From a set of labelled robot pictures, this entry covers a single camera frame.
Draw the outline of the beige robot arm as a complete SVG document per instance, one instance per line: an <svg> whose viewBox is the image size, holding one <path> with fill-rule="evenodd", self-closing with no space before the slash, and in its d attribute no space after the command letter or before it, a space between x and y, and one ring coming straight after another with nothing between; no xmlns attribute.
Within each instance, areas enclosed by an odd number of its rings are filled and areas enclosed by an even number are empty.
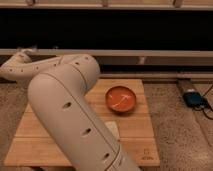
<svg viewBox="0 0 213 171"><path fill-rule="evenodd" d="M85 100L100 73L94 57L73 54L34 62L18 52L0 72L27 87L33 112L77 171L140 171Z"/></svg>

